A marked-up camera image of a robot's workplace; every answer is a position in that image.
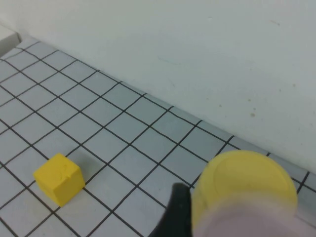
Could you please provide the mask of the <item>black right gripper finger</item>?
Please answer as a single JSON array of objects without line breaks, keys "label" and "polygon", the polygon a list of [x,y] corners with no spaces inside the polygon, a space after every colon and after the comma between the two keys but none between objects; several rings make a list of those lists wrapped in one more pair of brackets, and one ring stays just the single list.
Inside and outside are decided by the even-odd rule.
[{"label": "black right gripper finger", "polygon": [[175,183],[163,216],[153,237],[192,237],[191,193],[188,186]]}]

